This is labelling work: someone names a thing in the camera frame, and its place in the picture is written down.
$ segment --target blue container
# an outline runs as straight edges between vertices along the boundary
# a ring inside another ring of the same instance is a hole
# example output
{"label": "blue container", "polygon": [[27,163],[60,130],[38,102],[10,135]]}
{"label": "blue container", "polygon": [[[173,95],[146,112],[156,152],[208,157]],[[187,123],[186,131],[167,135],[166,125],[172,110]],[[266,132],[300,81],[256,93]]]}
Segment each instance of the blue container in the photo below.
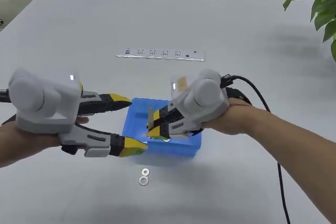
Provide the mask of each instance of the blue container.
{"label": "blue container", "polygon": [[201,148],[202,135],[197,134],[189,139],[170,139],[169,142],[155,140],[146,136],[148,122],[148,108],[156,111],[168,104],[165,100],[134,98],[128,109],[122,134],[132,137],[148,145],[146,153],[159,153],[193,157]]}

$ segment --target power strip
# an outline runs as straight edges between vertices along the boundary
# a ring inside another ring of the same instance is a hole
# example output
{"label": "power strip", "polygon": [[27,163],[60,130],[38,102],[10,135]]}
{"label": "power strip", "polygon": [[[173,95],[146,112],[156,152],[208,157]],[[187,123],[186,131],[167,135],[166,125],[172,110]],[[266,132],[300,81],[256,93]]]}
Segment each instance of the power strip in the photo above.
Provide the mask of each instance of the power strip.
{"label": "power strip", "polygon": [[179,50],[179,49],[141,49],[125,48],[120,50],[116,57],[125,58],[145,58],[145,59],[164,59],[164,60],[191,60],[205,61],[205,53],[201,50]]}

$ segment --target silver washer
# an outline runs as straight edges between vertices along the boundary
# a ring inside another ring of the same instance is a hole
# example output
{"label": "silver washer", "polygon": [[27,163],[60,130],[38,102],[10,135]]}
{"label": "silver washer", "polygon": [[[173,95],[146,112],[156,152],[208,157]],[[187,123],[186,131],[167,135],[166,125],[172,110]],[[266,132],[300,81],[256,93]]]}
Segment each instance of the silver washer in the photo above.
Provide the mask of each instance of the silver washer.
{"label": "silver washer", "polygon": [[148,176],[148,175],[149,175],[149,169],[148,169],[148,168],[144,168],[144,169],[142,169],[141,174],[142,174],[143,176]]}
{"label": "silver washer", "polygon": [[146,177],[146,176],[141,176],[140,178],[139,178],[139,183],[140,183],[140,185],[142,185],[142,186],[146,186],[147,184],[148,184],[148,177]]}

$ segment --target black cable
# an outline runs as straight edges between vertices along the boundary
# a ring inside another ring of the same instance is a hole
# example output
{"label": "black cable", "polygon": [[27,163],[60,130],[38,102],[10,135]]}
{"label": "black cable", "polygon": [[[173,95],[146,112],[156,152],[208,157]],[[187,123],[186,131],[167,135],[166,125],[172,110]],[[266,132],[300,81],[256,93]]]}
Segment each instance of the black cable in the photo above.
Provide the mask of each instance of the black cable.
{"label": "black cable", "polygon": [[[271,110],[269,109],[264,97],[261,95],[260,91],[257,89],[257,87],[248,79],[246,79],[245,77],[242,76],[225,76],[226,77],[226,81],[227,83],[232,83],[232,81],[234,80],[242,80],[245,81],[247,84],[249,84],[253,90],[257,93],[257,95],[259,96],[259,98],[261,99],[261,102],[263,103],[265,109],[268,112],[271,112]],[[278,175],[279,175],[279,183],[280,183],[280,192],[281,192],[281,200],[282,200],[282,206],[284,208],[284,212],[285,212],[285,216],[286,216],[286,221],[287,224],[290,224],[290,219],[289,219],[289,215],[288,215],[288,210],[287,210],[287,205],[286,205],[286,199],[285,199],[285,191],[284,191],[284,183],[282,181],[282,172],[281,172],[281,165],[278,163]]]}

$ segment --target hand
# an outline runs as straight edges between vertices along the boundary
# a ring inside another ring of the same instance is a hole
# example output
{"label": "hand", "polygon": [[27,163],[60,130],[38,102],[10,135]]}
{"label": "hand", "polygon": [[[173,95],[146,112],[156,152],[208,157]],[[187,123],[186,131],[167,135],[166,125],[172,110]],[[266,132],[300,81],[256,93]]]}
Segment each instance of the hand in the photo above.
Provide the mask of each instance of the hand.
{"label": "hand", "polygon": [[[77,118],[76,122],[84,124],[89,119]],[[18,129],[15,122],[6,123],[0,127],[0,167],[60,145],[56,135],[33,134]]]}
{"label": "hand", "polygon": [[241,99],[229,98],[230,107],[220,117],[203,124],[204,128],[212,128],[228,135],[245,133],[248,114],[254,107]]}

